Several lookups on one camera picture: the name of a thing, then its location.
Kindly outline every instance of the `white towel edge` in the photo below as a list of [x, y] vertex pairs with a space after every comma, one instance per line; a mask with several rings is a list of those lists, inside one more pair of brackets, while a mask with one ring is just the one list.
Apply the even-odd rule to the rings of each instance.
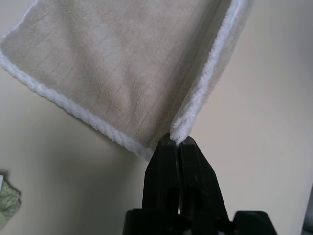
[[84, 109], [82, 106], [76, 104], [64, 95], [59, 94], [54, 89], [50, 89], [44, 84], [39, 83], [34, 78], [21, 71], [16, 65], [14, 65], [6, 56], [4, 56], [1, 50], [0, 65], [2, 65], [3, 68], [7, 70], [12, 76], [16, 77], [22, 83], [27, 85], [32, 91], [53, 101], [70, 114], [91, 125], [94, 129], [99, 130], [102, 134], [108, 136], [111, 140], [117, 142], [119, 145], [124, 146], [129, 151], [134, 152], [136, 155], [143, 157], [147, 161], [151, 159], [153, 154], [152, 149], [142, 146], [133, 138], [130, 138], [123, 132], [118, 131], [98, 116], [92, 114], [89, 110]]
[[244, 6], [245, 0], [232, 0], [223, 19], [222, 25], [214, 40], [209, 58], [204, 65], [202, 75], [196, 79], [190, 88], [182, 106], [177, 112], [171, 125], [171, 139], [180, 144], [190, 134], [191, 129], [196, 121], [205, 96], [209, 88], [209, 83], [213, 77], [214, 70], [220, 58], [220, 54], [228, 39], [229, 32], [234, 25], [238, 15]]

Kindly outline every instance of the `green cloth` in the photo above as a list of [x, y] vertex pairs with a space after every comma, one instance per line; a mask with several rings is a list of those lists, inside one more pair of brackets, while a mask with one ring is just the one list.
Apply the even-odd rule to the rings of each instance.
[[20, 207], [20, 194], [3, 181], [0, 192], [0, 229], [14, 216]]

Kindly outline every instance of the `background surface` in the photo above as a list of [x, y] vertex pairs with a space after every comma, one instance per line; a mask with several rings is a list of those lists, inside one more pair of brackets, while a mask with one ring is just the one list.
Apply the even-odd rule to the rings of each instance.
[[[0, 34], [31, 0], [0, 0]], [[313, 1], [257, 0], [191, 136], [229, 217], [266, 211], [300, 234], [313, 181]], [[1, 235], [119, 234], [147, 162], [0, 69], [0, 172], [22, 192]]]

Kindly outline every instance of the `white paper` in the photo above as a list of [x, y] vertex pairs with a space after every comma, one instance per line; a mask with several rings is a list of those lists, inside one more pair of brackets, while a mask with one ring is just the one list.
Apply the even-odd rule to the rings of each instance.
[[3, 176], [0, 175], [0, 193], [1, 193], [2, 183], [3, 183]]

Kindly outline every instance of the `microfiber cloth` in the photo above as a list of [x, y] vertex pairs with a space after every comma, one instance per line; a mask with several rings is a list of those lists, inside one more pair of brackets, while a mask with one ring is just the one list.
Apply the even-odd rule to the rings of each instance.
[[177, 144], [219, 80], [253, 0], [38, 0], [0, 63], [137, 155]]
[[20, 207], [19, 199], [20, 194], [12, 189], [6, 181], [3, 181], [0, 191], [0, 229], [2, 229], [18, 211]]

